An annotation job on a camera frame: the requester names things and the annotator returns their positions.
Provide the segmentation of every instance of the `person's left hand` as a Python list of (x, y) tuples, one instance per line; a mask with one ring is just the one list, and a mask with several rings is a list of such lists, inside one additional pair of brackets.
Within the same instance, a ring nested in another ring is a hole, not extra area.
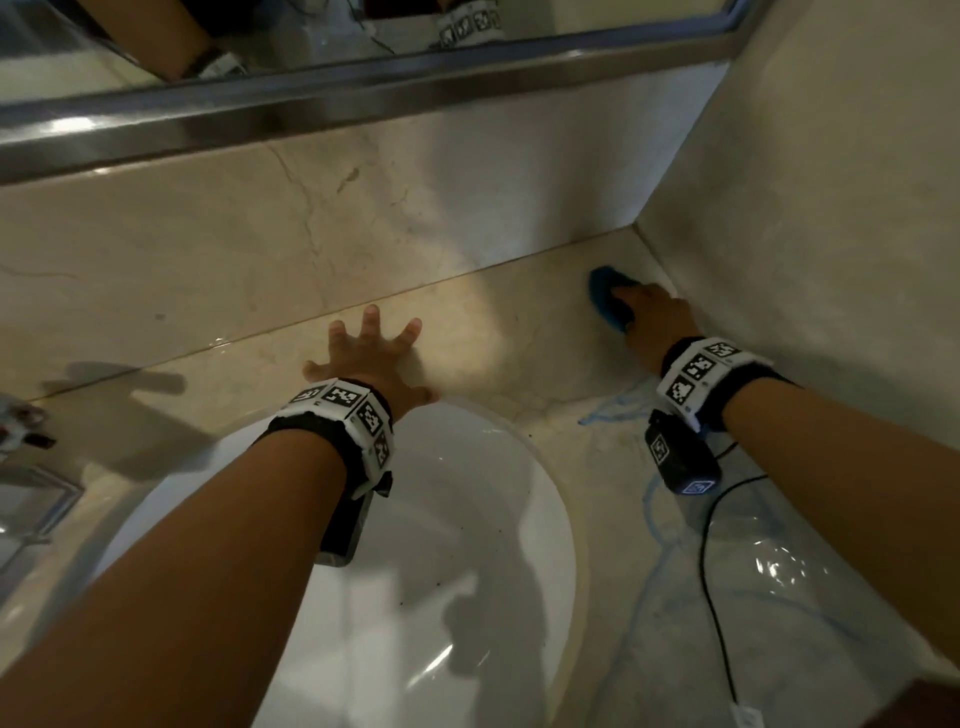
[(380, 335), (380, 309), (369, 305), (363, 312), (360, 336), (356, 338), (347, 334), (344, 322), (330, 324), (330, 362), (306, 362), (303, 377), (314, 382), (338, 376), (369, 384), (390, 403), (397, 422), (414, 407), (440, 399), (429, 387), (407, 386), (396, 372), (396, 363), (410, 352), (422, 329), (423, 322), (413, 319), (396, 339), (387, 341)]

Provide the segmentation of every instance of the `faucet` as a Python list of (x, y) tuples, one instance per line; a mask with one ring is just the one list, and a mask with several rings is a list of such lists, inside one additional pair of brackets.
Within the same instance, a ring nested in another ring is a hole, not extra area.
[(49, 449), (47, 413), (0, 394), (0, 574), (24, 546), (45, 542), (84, 494), (82, 486), (39, 466), (5, 462), (23, 446)]

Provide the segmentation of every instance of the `marble backsplash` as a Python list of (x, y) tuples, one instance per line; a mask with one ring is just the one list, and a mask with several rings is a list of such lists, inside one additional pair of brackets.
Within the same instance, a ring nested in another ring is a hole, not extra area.
[(631, 224), (710, 64), (0, 189), (35, 398)]

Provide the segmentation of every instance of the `mirror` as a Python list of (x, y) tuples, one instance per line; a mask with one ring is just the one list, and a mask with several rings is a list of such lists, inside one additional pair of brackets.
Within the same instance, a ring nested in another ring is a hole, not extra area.
[(0, 104), (444, 53), (727, 11), (730, 0), (0, 0)]

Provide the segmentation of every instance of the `blue sponge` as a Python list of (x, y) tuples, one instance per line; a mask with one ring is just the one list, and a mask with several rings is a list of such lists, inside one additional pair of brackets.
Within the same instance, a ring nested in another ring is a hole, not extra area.
[(624, 276), (615, 268), (605, 265), (590, 271), (589, 293), (593, 307), (603, 320), (620, 333), (627, 332), (627, 326), (634, 322), (634, 312), (630, 307), (613, 297), (614, 288), (639, 285), (639, 282)]

